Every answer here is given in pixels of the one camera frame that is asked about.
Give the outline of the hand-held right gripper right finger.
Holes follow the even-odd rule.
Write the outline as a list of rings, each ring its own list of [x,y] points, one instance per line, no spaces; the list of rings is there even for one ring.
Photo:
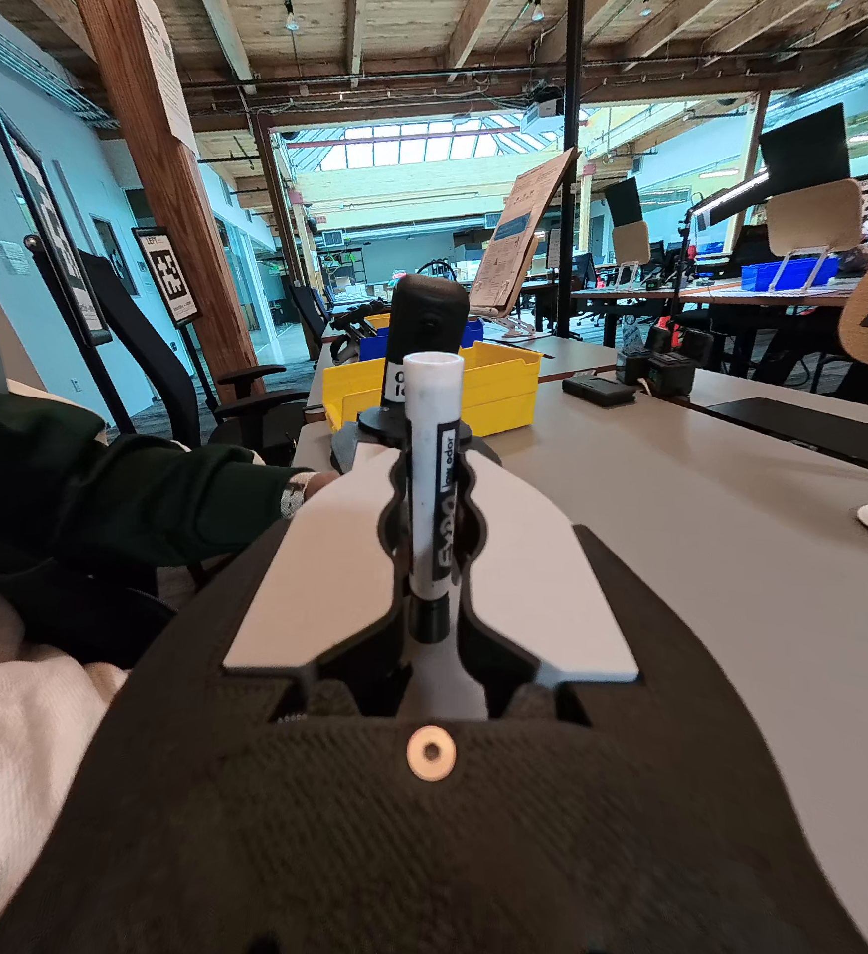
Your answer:
[[[487,686],[631,683],[639,668],[571,520],[470,450],[464,497],[477,540],[464,566],[459,655]]]

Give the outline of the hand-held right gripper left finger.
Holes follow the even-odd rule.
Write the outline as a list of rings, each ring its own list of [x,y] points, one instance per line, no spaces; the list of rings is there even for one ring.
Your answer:
[[[404,648],[403,466],[387,448],[291,520],[223,666],[297,682],[377,682]]]

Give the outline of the black and white marker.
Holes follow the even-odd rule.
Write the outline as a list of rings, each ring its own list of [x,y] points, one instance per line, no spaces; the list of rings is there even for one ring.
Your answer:
[[[450,590],[461,444],[464,360],[458,354],[405,357],[405,449],[409,516],[408,631],[422,645],[450,631]]]

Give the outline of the person's left forearm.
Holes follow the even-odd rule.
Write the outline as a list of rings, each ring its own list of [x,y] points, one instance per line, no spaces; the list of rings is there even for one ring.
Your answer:
[[[242,447],[185,450],[145,435],[100,440],[80,406],[0,393],[0,542],[59,561],[186,566],[248,548],[277,521],[298,471]]]

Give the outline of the person's left hand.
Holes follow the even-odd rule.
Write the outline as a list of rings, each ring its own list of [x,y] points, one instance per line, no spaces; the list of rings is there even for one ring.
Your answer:
[[[285,483],[280,498],[279,512],[282,519],[293,519],[298,510],[319,493],[321,489],[338,479],[335,471],[298,471]]]

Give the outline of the blue plastic bin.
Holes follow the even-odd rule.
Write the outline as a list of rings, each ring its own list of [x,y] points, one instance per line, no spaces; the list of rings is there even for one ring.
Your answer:
[[[793,256],[741,269],[741,288],[753,292],[798,291],[820,287],[833,280],[838,256]]]
[[[376,334],[367,336],[358,342],[358,362],[369,362],[383,359],[387,351],[389,327],[376,322]],[[477,318],[467,321],[462,337],[461,350],[470,348],[475,341],[484,340],[484,326]]]

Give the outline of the black device on table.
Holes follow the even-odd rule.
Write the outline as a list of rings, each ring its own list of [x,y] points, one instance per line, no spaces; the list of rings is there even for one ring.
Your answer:
[[[364,337],[376,334],[375,329],[369,327],[364,320],[365,316],[384,312],[389,312],[387,303],[382,300],[371,300],[332,318],[333,328],[341,332],[341,335],[330,344],[330,355],[334,366],[358,362],[358,342]]]

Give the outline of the large yellow plastic bin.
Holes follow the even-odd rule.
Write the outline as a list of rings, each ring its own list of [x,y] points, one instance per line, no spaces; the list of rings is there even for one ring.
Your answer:
[[[504,344],[475,341],[464,359],[462,420],[477,437],[532,423],[542,356]],[[380,404],[384,359],[327,367],[322,405],[332,432]]]

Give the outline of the cardboard sheet on stand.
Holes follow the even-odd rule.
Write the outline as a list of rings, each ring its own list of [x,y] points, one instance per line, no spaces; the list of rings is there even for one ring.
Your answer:
[[[479,263],[469,295],[469,312],[504,329],[503,340],[534,336],[514,315],[523,281],[539,242],[536,232],[563,180],[575,173],[578,149],[519,175]]]

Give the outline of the flat black case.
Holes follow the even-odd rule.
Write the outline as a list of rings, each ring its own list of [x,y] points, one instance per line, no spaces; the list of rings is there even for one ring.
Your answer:
[[[614,408],[634,403],[638,390],[596,375],[574,375],[561,382],[562,391],[600,408]]]

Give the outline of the narrow wooden board on stand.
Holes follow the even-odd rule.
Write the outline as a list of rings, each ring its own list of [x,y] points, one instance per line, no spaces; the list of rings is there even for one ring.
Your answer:
[[[644,220],[615,226],[612,242],[616,260],[616,289],[630,288],[651,259],[649,232]]]

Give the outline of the black monitor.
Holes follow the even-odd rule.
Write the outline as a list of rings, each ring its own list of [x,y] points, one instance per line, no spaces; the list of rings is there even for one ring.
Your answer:
[[[642,205],[636,177],[632,176],[607,186],[604,195],[615,228],[642,221]]]

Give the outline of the black charger cluster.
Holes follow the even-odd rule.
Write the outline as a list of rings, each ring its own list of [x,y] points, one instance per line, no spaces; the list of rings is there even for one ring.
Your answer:
[[[690,398],[697,370],[708,363],[714,341],[707,331],[656,324],[642,348],[619,353],[616,381],[641,387],[653,397]]]

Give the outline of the black metal pole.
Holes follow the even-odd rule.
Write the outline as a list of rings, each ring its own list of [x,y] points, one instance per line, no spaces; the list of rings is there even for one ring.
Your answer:
[[[567,2],[566,78],[564,86],[563,152],[569,159],[562,181],[559,226],[559,282],[556,335],[570,337],[572,250],[575,237],[575,184],[578,163],[579,112],[582,94],[583,1]]]

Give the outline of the framed tag sign on stand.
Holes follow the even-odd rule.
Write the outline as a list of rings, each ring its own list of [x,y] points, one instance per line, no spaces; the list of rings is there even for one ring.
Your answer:
[[[20,187],[36,232],[24,238],[109,413],[122,434],[136,428],[98,348],[112,342],[103,310],[83,267],[82,255],[62,217],[38,152],[0,106],[0,146]]]
[[[189,286],[180,259],[176,255],[169,234],[158,226],[135,227],[132,233],[144,257],[158,293],[173,326],[179,333],[202,387],[204,403],[212,414],[218,409],[214,387],[196,347],[191,326],[201,311]]]

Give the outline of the wooden pillar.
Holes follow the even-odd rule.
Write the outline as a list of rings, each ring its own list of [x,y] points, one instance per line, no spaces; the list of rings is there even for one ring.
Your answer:
[[[196,335],[221,403],[223,374],[258,364],[196,158],[169,131],[135,1],[78,1],[109,102],[156,225],[165,228],[200,308]]]

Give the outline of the black office chair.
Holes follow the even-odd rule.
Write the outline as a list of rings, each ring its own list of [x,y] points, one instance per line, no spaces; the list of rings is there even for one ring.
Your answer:
[[[154,385],[168,416],[172,438],[190,449],[203,445],[245,447],[264,463],[287,466],[305,425],[306,394],[282,389],[253,393],[263,377],[282,373],[278,364],[256,365],[223,374],[218,383],[235,389],[236,399],[213,411],[212,434],[203,440],[196,390],[186,368],[134,303],[106,258],[79,253],[100,310],[115,337]]]

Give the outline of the black desk mat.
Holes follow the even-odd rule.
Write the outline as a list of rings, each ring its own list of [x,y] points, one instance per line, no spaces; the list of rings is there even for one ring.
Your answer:
[[[704,412],[868,470],[868,423],[762,397],[716,403]]]

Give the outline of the person's white garment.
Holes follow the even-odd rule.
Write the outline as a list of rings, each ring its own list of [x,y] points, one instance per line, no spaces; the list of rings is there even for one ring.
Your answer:
[[[128,672],[28,643],[0,596],[0,913],[30,872]]]

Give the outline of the white paper notice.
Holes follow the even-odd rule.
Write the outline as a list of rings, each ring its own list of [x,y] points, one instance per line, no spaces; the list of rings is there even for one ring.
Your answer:
[[[197,159],[198,148],[162,15],[155,1],[136,1],[135,4],[167,127],[173,137]]]

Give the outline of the wide wooden board on stand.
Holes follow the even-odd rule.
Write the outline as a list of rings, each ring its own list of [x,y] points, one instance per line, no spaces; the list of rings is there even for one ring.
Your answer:
[[[861,240],[862,194],[850,177],[772,197],[765,212],[770,250],[782,257],[771,293],[795,255],[818,253],[803,284],[808,290],[828,256],[856,247]]]

